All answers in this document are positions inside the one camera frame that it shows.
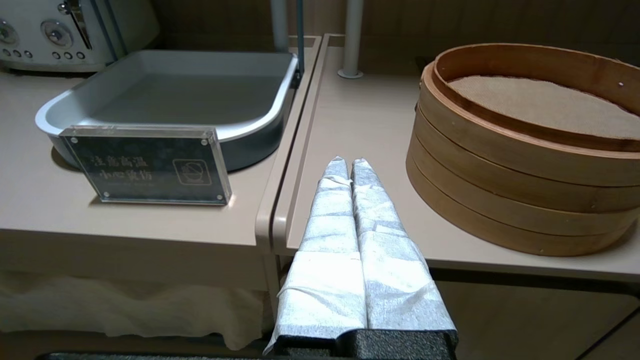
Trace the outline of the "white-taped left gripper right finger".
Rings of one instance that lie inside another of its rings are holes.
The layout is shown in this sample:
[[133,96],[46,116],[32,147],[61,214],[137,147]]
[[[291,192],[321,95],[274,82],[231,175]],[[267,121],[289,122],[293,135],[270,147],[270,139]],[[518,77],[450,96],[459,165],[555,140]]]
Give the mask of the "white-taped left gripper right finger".
[[368,327],[456,334],[425,256],[366,159],[354,160],[351,180]]

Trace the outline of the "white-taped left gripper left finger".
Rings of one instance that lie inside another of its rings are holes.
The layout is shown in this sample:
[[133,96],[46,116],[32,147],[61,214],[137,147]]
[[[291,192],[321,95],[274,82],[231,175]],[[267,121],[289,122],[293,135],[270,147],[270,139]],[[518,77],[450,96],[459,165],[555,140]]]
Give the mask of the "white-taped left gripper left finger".
[[346,161],[327,164],[285,282],[265,354],[282,337],[334,340],[368,325],[365,282]]

